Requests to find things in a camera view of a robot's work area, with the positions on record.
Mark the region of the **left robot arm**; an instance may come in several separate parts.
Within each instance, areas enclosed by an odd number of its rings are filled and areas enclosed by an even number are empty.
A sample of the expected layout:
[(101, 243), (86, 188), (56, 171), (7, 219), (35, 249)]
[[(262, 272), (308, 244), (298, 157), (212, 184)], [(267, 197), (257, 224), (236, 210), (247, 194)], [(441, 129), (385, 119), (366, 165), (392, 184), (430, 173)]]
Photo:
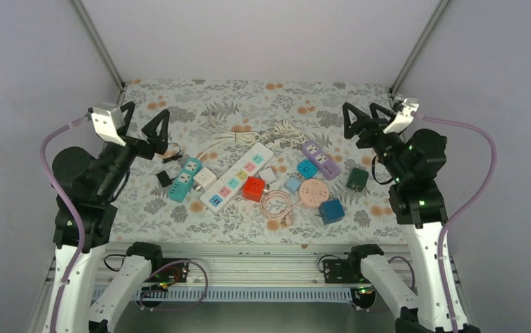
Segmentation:
[(45, 332), (113, 332), (126, 305), (146, 280), (164, 273), (162, 249), (136, 242), (119, 274), (96, 304), (91, 304), (98, 263), (105, 254), (123, 191), (137, 158), (153, 159), (168, 148), (170, 112), (162, 110), (142, 129), (143, 139), (128, 135), (136, 105), (100, 103), (73, 122), (87, 121), (104, 141), (98, 156), (79, 146), (60, 151), (43, 167), (56, 190), (55, 277), (43, 327)]

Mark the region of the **cyan cube socket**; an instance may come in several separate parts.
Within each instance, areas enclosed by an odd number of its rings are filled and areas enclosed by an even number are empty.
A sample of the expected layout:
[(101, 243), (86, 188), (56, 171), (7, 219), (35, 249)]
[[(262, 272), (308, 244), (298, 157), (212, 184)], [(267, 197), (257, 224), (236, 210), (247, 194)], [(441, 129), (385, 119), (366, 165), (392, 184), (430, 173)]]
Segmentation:
[(318, 168), (310, 160), (305, 159), (297, 165), (297, 171), (303, 178), (311, 179), (318, 173)]

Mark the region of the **white multicolour power strip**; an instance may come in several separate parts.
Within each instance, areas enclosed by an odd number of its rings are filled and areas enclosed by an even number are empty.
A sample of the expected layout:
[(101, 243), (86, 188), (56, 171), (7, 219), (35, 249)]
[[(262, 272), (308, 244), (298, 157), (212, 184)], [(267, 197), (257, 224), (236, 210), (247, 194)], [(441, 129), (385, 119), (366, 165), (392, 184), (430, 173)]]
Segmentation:
[(255, 176), (273, 157), (274, 152), (256, 143), (200, 196), (199, 200), (214, 214), (219, 213), (241, 190), (248, 178)]

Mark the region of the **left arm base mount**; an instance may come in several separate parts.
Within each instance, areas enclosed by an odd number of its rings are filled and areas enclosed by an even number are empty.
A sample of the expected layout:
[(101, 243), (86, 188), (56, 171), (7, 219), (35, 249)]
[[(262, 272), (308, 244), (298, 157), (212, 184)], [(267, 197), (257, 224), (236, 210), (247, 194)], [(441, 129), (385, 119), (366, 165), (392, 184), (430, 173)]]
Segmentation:
[[(161, 302), (158, 299), (153, 299), (150, 302), (144, 302), (143, 299), (152, 293), (158, 293), (160, 291), (168, 291), (168, 288), (175, 284), (176, 282), (183, 282), (184, 276), (186, 275), (187, 267), (190, 265), (196, 266), (202, 274), (204, 275), (204, 290), (200, 294), (200, 298), (187, 306), (184, 307), (160, 307)], [(151, 275), (145, 279), (147, 281), (157, 282), (158, 284), (165, 284), (166, 288), (154, 289), (152, 287), (147, 288), (146, 290), (141, 291), (135, 298), (135, 303), (139, 306), (141, 310), (148, 311), (162, 311), (162, 312), (179, 312), (193, 309), (203, 302), (208, 294), (209, 288), (209, 278), (206, 270), (197, 262), (190, 259), (177, 259), (171, 262), (167, 262), (161, 267), (157, 267), (157, 270), (151, 273)]]

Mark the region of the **red cube socket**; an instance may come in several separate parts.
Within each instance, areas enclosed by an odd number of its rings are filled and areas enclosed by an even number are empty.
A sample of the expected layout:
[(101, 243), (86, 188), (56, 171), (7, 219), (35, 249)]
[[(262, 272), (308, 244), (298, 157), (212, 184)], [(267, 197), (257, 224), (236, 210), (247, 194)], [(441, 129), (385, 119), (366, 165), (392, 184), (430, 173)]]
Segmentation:
[(266, 189), (266, 183), (263, 179), (249, 177), (242, 189), (242, 197), (246, 200), (259, 203)]

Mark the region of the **light blue cube plug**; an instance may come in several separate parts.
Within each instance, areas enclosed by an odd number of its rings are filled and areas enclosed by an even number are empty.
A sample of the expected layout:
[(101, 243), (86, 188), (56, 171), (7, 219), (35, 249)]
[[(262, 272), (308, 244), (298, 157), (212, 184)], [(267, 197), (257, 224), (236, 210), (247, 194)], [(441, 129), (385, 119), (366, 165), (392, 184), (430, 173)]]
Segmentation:
[(290, 177), (285, 183), (284, 183), (284, 189), (292, 194), (295, 194), (300, 186), (302, 184), (302, 181), (297, 179), (297, 178), (294, 178), (294, 177)]

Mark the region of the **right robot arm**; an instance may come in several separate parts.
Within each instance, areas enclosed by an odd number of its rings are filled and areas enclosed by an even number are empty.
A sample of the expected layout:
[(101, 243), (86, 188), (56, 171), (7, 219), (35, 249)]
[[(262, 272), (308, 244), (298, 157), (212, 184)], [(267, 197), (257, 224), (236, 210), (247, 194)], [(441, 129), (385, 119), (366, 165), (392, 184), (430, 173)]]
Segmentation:
[(409, 287), (390, 266), (376, 244), (354, 246), (347, 273), (354, 282), (369, 281), (392, 315), (396, 332), (479, 332), (470, 324), (453, 280), (446, 246), (448, 215), (435, 177), (446, 163), (447, 138), (422, 128), (404, 142), (393, 129), (404, 111), (415, 104), (400, 102), (391, 111), (376, 103), (365, 114), (346, 102), (342, 105), (344, 136), (358, 137), (358, 148), (370, 148), (393, 181), (389, 202), (406, 239), (416, 287)]

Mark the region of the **white cube plug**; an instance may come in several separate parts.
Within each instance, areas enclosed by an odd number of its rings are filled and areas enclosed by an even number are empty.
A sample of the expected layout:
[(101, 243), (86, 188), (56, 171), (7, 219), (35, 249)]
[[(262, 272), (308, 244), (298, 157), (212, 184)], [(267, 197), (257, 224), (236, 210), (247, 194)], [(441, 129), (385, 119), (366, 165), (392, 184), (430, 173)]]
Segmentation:
[(272, 167), (267, 167), (258, 172), (260, 179), (262, 179), (267, 185), (277, 181), (276, 172)]

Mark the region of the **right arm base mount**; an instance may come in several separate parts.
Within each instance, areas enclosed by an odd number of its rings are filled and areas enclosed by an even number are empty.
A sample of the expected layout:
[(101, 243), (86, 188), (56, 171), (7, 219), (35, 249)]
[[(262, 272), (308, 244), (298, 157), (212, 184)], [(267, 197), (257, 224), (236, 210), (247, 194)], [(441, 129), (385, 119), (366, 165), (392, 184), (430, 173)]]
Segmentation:
[[(401, 260), (409, 268), (411, 284), (404, 282), (391, 267)], [(372, 296), (381, 296), (389, 311), (396, 318), (409, 313), (416, 314), (419, 307), (415, 294), (416, 276), (409, 260), (400, 255), (386, 257), (377, 246), (355, 246), (344, 259), (335, 255), (323, 255), (317, 262), (326, 284), (360, 284), (353, 290), (352, 302), (357, 309), (369, 308), (364, 304)]]

